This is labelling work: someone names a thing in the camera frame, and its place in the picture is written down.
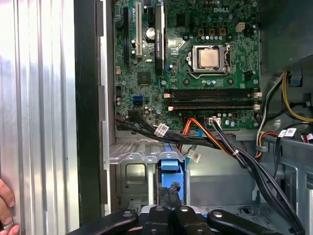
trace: green circuit board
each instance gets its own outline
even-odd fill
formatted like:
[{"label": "green circuit board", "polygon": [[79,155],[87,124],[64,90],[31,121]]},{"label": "green circuit board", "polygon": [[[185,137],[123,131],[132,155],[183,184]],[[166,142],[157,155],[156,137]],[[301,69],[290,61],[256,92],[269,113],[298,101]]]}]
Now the green circuit board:
[{"label": "green circuit board", "polygon": [[[142,55],[136,55],[136,3],[141,3]],[[183,129],[188,117],[221,117],[223,129],[257,128],[257,110],[219,109],[168,111],[164,94],[168,89],[257,89],[259,88],[259,32],[257,0],[165,0],[164,71],[156,74],[155,42],[149,11],[158,0],[117,0],[115,2],[115,103],[116,115],[127,119],[130,110],[139,110],[151,124],[167,123],[171,129]],[[128,37],[125,36],[125,10]],[[243,32],[236,32],[239,22]],[[128,61],[125,61],[125,43]],[[193,46],[229,45],[230,71],[226,75],[194,74],[187,57]],[[133,96],[142,96],[134,105]]]}]

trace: finger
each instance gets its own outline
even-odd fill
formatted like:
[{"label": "finger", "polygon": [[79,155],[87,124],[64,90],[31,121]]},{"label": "finger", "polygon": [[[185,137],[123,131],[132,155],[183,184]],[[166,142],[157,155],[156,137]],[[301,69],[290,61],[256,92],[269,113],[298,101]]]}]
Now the finger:
[{"label": "finger", "polygon": [[8,225],[12,221],[11,212],[2,198],[0,198],[0,221],[3,225]]},{"label": "finger", "polygon": [[0,180],[0,197],[4,200],[8,207],[15,205],[14,196],[8,186]]},{"label": "finger", "polygon": [[9,231],[8,235],[18,235],[20,232],[20,226],[15,225],[13,228]]}]

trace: dell logo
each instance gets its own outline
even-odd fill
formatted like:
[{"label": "dell logo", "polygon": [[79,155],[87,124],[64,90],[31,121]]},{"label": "dell logo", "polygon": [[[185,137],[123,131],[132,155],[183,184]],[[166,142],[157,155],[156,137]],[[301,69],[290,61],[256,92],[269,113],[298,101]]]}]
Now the dell logo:
[{"label": "dell logo", "polygon": [[219,8],[213,8],[214,13],[229,13],[228,7],[219,7]]}]

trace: ribbed metal surface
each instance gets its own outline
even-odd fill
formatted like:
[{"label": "ribbed metal surface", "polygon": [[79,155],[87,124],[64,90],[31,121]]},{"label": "ribbed metal surface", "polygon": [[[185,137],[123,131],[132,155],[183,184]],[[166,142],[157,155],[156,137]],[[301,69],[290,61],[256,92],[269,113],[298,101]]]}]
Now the ribbed metal surface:
[{"label": "ribbed metal surface", "polygon": [[27,235],[79,227],[73,1],[0,1],[0,166]]}]

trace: ram slot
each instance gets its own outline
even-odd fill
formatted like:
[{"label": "ram slot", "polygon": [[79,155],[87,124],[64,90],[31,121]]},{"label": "ram slot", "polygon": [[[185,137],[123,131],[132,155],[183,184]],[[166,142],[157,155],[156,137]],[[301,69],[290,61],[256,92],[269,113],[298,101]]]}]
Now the ram slot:
[{"label": "ram slot", "polygon": [[142,16],[141,2],[136,2],[136,56],[142,57]]},{"label": "ram slot", "polygon": [[204,99],[204,98],[251,98],[255,94],[254,89],[190,89],[169,90],[166,98],[173,99]]},{"label": "ram slot", "polygon": [[249,101],[174,101],[168,106],[168,111],[183,110],[258,110],[259,104]]},{"label": "ram slot", "polygon": [[129,21],[128,21],[128,7],[123,8],[124,20],[124,62],[129,64]]}]

